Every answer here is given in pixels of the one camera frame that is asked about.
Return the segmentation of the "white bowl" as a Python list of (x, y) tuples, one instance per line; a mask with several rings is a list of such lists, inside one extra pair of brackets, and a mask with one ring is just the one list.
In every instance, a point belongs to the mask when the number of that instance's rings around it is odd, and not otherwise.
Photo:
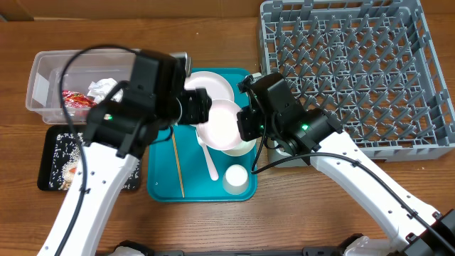
[(256, 145), (256, 139), (251, 141), (241, 141), (237, 146), (232, 149), (224, 150), (223, 153), (227, 154), (228, 156), (243, 156), (249, 153)]

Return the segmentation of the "bowl with rice and nuts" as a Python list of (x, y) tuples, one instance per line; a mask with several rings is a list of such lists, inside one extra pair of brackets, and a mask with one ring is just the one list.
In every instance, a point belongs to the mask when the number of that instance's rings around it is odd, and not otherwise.
[(239, 111), (240, 107), (230, 100), (213, 100), (208, 121), (196, 126), (198, 136), (218, 151), (235, 148), (242, 141), (237, 126)]

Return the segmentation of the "red snack wrapper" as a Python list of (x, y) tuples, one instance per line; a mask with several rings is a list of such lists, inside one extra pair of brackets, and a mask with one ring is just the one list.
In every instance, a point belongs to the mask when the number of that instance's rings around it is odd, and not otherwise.
[(96, 105), (88, 96), (71, 90), (63, 90), (63, 99), (66, 107), (84, 108)]

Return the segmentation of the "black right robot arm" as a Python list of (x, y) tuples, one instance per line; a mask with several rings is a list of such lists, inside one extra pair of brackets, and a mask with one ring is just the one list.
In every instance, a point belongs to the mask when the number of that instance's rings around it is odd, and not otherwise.
[(360, 235), (339, 255), (453, 255), (454, 211), (441, 214), (366, 156), (342, 124), (319, 108), (306, 110), (280, 73), (248, 75), (238, 83), (250, 103), (237, 113), (245, 141), (271, 139), (287, 157), (301, 159), (346, 191), (380, 226), (382, 240)]

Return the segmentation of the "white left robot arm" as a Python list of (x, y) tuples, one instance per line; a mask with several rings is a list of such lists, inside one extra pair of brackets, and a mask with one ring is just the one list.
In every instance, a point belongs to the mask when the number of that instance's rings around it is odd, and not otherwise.
[(159, 131), (208, 121), (208, 93), (184, 89), (192, 70), (187, 53), (130, 52), (130, 78), (89, 111), (82, 136), (63, 110), (80, 159), (40, 255), (94, 255), (123, 185)]

